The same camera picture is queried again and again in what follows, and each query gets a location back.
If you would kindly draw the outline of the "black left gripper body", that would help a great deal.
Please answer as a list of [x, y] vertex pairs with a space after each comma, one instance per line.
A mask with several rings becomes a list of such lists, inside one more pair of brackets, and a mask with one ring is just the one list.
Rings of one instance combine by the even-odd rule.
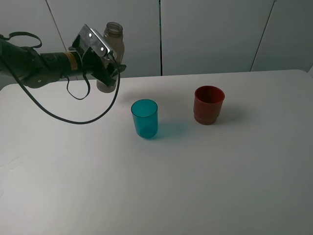
[[76, 37], [72, 46], [69, 48], [69, 52], [74, 56], [77, 64], [77, 71], [80, 75], [90, 74], [97, 80], [104, 83], [105, 67], [102, 62], [103, 57], [98, 57], [93, 50], [88, 49], [86, 53], [83, 53], [78, 48], [79, 36]]

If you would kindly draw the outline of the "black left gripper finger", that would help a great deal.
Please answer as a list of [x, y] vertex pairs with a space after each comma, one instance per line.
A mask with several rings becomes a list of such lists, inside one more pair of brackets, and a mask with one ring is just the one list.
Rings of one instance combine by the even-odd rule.
[[105, 68], [104, 84], [107, 86], [114, 86], [117, 82], [118, 74], [121, 74], [126, 67], [127, 66], [124, 64], [118, 64], [118, 66], [116, 66], [114, 63], [109, 63]]

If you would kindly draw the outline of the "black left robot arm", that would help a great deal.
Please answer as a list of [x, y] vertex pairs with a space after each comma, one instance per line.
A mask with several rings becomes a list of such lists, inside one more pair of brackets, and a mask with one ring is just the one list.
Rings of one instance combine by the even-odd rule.
[[123, 72], [126, 65], [115, 65], [103, 60], [112, 57], [112, 49], [101, 43], [90, 33], [89, 36], [78, 35], [67, 52], [38, 53], [37, 48], [18, 47], [9, 42], [12, 37], [38, 36], [28, 32], [14, 32], [8, 37], [0, 37], [0, 72], [6, 76], [16, 76], [29, 88], [40, 88], [63, 78], [91, 75], [105, 85], [111, 87], [115, 83], [118, 72]]

